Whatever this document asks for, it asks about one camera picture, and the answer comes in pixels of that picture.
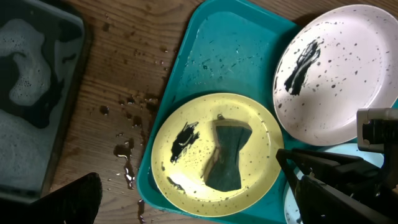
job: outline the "soapy water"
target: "soapy water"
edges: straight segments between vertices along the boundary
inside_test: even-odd
[[[73,21],[34,27],[22,19],[0,26],[0,183],[40,192],[83,31]]]
[[[44,35],[22,19],[0,29],[0,57],[13,54],[19,78],[9,98],[19,106],[32,106],[50,87],[51,69],[41,54]]]

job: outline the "black object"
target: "black object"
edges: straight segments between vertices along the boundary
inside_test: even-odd
[[[219,119],[213,122],[213,130],[218,140],[218,153],[213,156],[216,162],[205,178],[205,184],[222,192],[238,190],[241,188],[239,151],[249,140],[252,129],[242,121]]]
[[[278,150],[276,158],[305,224],[398,223],[398,116],[394,114],[398,110],[360,110],[357,115],[359,149],[384,153],[381,168],[356,156]],[[301,180],[288,160],[305,174]]]
[[[0,200],[1,223],[92,224],[101,199],[101,179],[90,173],[30,205]]]

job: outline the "white plate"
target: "white plate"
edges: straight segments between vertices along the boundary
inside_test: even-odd
[[[339,146],[335,146],[329,149],[324,150],[325,152],[334,152],[344,155],[351,155],[351,156],[359,156],[362,157],[364,160],[370,162],[371,164],[381,167],[384,162],[384,157],[382,154],[373,153],[373,152],[363,152],[358,150],[357,144],[342,144]],[[296,176],[301,179],[303,173],[298,170]],[[294,199],[292,189],[289,186],[289,183],[286,184],[285,187],[285,219],[286,223],[288,224],[300,224],[301,216],[299,207],[297,206],[296,200]]]
[[[280,123],[316,146],[355,138],[358,109],[397,99],[397,58],[398,22],[388,12],[352,5],[318,17],[290,43],[275,73]]]

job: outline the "dirty dish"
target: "dirty dish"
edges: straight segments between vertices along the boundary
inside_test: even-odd
[[[212,124],[220,115],[252,129],[239,152],[242,187],[228,192],[205,185],[216,147]],[[184,134],[191,138],[179,144]],[[185,103],[167,118],[152,148],[152,171],[159,190],[176,207],[198,216],[221,217],[248,208],[268,192],[280,172],[275,155],[283,146],[277,121],[265,107],[245,96],[216,93]]]
[[[358,150],[357,144],[342,144],[339,146],[321,149],[324,152],[332,152],[350,156],[359,156],[362,157],[365,161],[370,162],[371,164],[381,167],[384,162],[384,157],[382,154],[373,153],[373,152],[363,152]],[[303,173],[296,169],[297,178],[301,179],[303,177]],[[287,224],[302,224],[299,207],[297,206],[296,200],[294,199],[292,189],[289,186],[289,183],[286,184],[285,187],[285,219]]]
[[[294,138],[330,146],[356,137],[359,108],[398,96],[398,22],[367,5],[334,9],[286,48],[274,77],[274,108]]]

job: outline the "tray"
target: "tray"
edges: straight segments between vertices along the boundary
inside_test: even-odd
[[[187,214],[156,187],[150,169],[154,138],[166,118],[184,103],[209,93],[250,97],[275,116],[272,79],[281,54],[299,32],[293,22],[242,0],[210,0],[193,14],[167,84],[137,176],[137,188],[151,206]],[[283,132],[285,148],[308,147]],[[268,193],[248,209],[227,217],[204,218],[225,223],[285,223],[281,173]]]
[[[31,203],[50,190],[91,36],[64,2],[0,5],[0,203]]]

